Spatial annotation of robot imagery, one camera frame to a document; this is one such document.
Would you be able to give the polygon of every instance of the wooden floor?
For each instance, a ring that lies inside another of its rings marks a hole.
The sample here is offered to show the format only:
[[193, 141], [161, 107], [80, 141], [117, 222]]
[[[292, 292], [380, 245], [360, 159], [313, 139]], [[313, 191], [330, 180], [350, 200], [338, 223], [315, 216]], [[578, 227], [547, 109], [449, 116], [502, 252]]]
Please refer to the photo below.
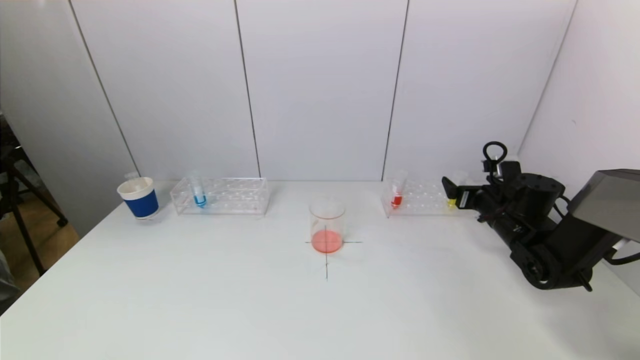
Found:
[[[54, 202], [48, 192], [45, 196]], [[24, 200], [19, 205], [20, 214], [42, 264], [45, 268], [50, 268], [78, 242], [76, 230], [71, 224], [58, 227], [56, 224], [58, 217], [32, 193], [25, 193], [20, 197]], [[15, 278], [15, 284], [20, 288], [20, 294], [24, 293], [38, 280], [39, 276], [13, 213], [9, 218], [0, 221], [0, 250], [6, 257]]]

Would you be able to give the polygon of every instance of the glass beaker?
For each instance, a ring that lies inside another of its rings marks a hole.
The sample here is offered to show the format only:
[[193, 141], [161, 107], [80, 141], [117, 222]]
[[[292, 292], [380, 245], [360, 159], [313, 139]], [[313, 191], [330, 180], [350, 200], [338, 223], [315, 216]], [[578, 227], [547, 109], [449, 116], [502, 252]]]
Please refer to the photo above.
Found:
[[344, 241], [344, 205], [332, 197], [319, 197], [311, 203], [309, 211], [311, 246], [323, 254], [338, 251]]

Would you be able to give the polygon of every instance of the clear acrylic rack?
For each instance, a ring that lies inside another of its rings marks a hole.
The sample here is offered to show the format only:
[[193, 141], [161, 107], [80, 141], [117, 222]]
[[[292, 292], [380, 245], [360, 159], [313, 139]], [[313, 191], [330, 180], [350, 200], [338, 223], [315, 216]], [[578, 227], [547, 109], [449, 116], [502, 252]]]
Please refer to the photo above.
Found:
[[171, 200], [178, 215], [264, 215], [269, 205], [269, 188], [263, 177], [202, 179], [207, 203], [196, 205], [189, 181], [184, 178], [173, 190]]

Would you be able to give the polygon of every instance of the cable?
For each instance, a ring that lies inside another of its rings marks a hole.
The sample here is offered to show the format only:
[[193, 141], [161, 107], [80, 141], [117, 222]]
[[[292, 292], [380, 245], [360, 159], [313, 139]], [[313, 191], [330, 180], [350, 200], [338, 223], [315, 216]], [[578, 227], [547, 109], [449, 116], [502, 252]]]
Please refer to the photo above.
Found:
[[[568, 197], [566, 197], [564, 195], [560, 195], [558, 197], [558, 199], [563, 199], [566, 202], [567, 206], [569, 206], [569, 202], [571, 201], [571, 200], [569, 200]], [[560, 212], [560, 209], [558, 208], [558, 205], [556, 205], [555, 203], [554, 203], [554, 210], [558, 213], [558, 215], [560, 215], [561, 218], [564, 218], [565, 214]]]
[[[499, 147], [502, 149], [502, 155], [500, 155], [500, 157], [499, 157], [497, 160], [492, 160], [492, 159], [491, 159], [491, 157], [489, 157], [489, 154], [488, 154], [488, 153], [487, 153], [487, 151], [486, 151], [487, 149], [489, 149], [489, 146], [491, 146], [491, 145], [499, 146]], [[507, 147], [506, 147], [506, 145], [504, 145], [504, 144], [503, 144], [503, 143], [501, 143], [501, 142], [488, 142], [488, 143], [486, 143], [486, 144], [484, 145], [484, 147], [482, 148], [482, 153], [483, 153], [483, 155], [484, 155], [484, 158], [485, 158], [487, 161], [489, 161], [489, 164], [490, 164], [490, 166], [491, 166], [491, 168], [489, 169], [489, 182], [490, 182], [491, 184], [494, 184], [494, 185], [501, 185], [501, 184], [502, 184], [502, 181], [501, 181], [501, 180], [496, 179], [496, 178], [493, 176], [493, 170], [494, 170], [494, 168], [495, 168], [495, 170], [497, 171], [497, 169], [498, 169], [498, 164], [499, 164], [502, 160], [504, 160], [504, 158], [506, 158], [506, 157], [507, 157]]]
[[560, 209], [558, 209], [558, 205], [554, 204], [554, 209], [561, 218], [564, 218], [564, 214], [560, 212]]
[[616, 251], [616, 249], [611, 249], [603, 256], [603, 258], [611, 265], [624, 265], [640, 260], [640, 252], [638, 252], [637, 254], [629, 255], [625, 258], [614, 259], [613, 255], [615, 255]]

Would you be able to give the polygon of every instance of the blue cup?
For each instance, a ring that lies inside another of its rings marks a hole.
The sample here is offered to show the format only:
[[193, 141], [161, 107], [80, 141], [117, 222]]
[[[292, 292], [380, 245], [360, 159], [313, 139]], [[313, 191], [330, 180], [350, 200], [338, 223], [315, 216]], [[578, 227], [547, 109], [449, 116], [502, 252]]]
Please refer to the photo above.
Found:
[[127, 180], [118, 186], [118, 193], [138, 219], [150, 218], [159, 209], [154, 181], [150, 177]]

